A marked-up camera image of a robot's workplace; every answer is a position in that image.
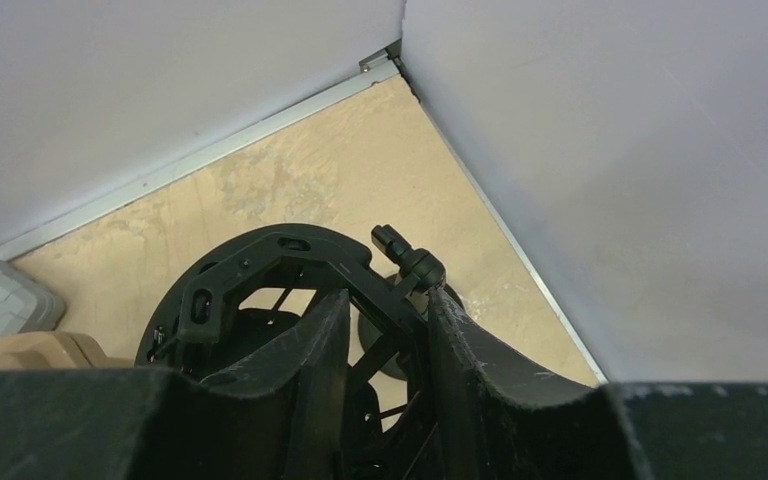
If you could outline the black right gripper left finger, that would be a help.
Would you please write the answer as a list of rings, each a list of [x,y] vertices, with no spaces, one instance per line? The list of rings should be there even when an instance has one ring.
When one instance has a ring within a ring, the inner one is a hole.
[[[349,297],[202,382],[166,368],[0,371],[0,479],[328,479]]]

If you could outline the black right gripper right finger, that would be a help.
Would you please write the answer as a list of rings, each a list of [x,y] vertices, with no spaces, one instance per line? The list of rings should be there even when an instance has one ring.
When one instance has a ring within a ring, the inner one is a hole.
[[[451,479],[768,479],[768,383],[588,387],[494,337],[441,290],[428,328]]]

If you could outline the black shock mount round-base stand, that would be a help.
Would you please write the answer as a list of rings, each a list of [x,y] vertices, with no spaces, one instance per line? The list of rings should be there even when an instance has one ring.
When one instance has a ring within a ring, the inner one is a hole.
[[[372,240],[397,267],[394,280],[372,268],[370,247],[320,226],[271,225],[221,244],[162,297],[136,365],[202,382],[344,291],[346,382],[328,479],[441,478],[426,313],[428,295],[444,287],[446,271],[388,225],[375,227]]]

